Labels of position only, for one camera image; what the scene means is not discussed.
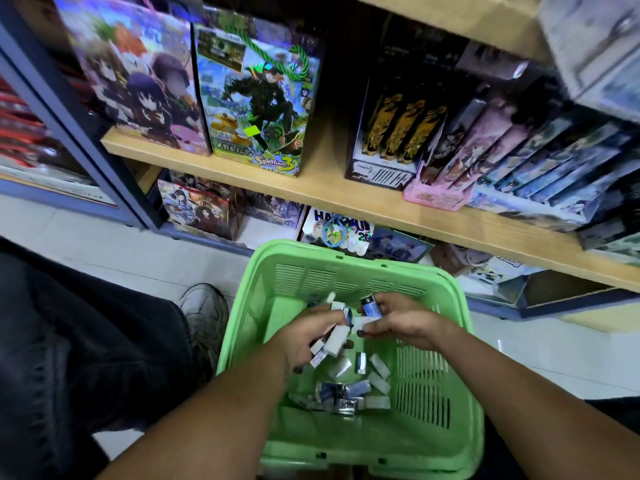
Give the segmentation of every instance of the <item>dark denim jeans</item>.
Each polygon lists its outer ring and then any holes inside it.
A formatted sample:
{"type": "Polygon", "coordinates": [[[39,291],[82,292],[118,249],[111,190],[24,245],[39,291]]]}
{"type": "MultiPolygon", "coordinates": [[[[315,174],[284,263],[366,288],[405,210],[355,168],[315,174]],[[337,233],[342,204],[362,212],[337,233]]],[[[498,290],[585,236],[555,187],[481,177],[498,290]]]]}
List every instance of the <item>dark denim jeans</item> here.
{"type": "MultiPolygon", "coordinates": [[[[108,459],[91,434],[146,430],[202,372],[180,309],[0,237],[0,480],[86,480],[108,459]]],[[[640,434],[640,398],[588,401],[640,434]]],[[[491,421],[475,479],[523,471],[491,421]]]]}

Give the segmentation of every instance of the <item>bright green sticker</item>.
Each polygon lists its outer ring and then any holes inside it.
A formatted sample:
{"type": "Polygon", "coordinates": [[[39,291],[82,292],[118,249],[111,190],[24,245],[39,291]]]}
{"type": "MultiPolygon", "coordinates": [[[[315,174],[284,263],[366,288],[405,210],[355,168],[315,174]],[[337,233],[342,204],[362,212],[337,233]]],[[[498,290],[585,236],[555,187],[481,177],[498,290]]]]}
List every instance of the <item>bright green sticker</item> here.
{"type": "Polygon", "coordinates": [[[253,125],[253,126],[249,126],[249,128],[246,128],[244,130],[244,134],[247,135],[249,138],[251,138],[252,136],[260,134],[260,130],[256,125],[253,125]]]}

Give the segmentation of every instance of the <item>basket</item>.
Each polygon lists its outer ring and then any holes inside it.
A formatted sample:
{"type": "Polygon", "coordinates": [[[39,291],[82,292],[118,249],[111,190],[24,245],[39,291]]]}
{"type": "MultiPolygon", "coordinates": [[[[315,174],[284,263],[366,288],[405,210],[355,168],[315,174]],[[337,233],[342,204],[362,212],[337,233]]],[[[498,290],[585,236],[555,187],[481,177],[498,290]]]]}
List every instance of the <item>basket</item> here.
{"type": "MultiPolygon", "coordinates": [[[[458,283],[441,269],[417,264],[369,261],[293,241],[270,241],[252,256],[229,318],[218,373],[266,342],[309,302],[335,291],[336,299],[358,306],[372,293],[400,291],[451,318],[469,332],[467,302],[458,283]]],[[[319,468],[330,463],[367,465],[376,475],[465,479],[482,458],[484,414],[458,375],[434,352],[399,340],[361,339],[358,351],[378,353],[392,371],[390,410],[356,417],[305,411],[285,394],[262,453],[265,465],[319,468]]],[[[329,357],[318,369],[294,374],[288,392],[312,394],[316,380],[328,380],[329,357]]],[[[348,372],[340,381],[362,379],[348,372]]]]}

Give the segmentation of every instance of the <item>gray sneaker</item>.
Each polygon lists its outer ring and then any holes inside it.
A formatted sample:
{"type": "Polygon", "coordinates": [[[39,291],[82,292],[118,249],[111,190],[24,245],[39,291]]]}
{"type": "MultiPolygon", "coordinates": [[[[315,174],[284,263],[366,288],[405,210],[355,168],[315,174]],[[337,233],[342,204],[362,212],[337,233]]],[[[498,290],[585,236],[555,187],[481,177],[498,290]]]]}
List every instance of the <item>gray sneaker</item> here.
{"type": "Polygon", "coordinates": [[[208,283],[185,291],[178,306],[187,318],[196,358],[202,364],[203,381],[207,382],[218,367],[229,307],[222,293],[208,283]]]}

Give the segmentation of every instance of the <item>pink display box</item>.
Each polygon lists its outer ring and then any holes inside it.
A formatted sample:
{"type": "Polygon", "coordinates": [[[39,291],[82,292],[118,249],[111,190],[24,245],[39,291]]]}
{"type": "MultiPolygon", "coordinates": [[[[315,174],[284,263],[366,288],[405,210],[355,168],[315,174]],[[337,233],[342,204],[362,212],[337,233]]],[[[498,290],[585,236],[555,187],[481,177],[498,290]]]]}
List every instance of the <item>pink display box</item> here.
{"type": "Polygon", "coordinates": [[[426,185],[420,182],[420,172],[423,166],[424,162],[420,164],[415,178],[404,189],[403,198],[406,201],[428,207],[436,207],[437,209],[456,211],[471,200],[471,195],[476,186],[475,183],[462,192],[426,185]]]}

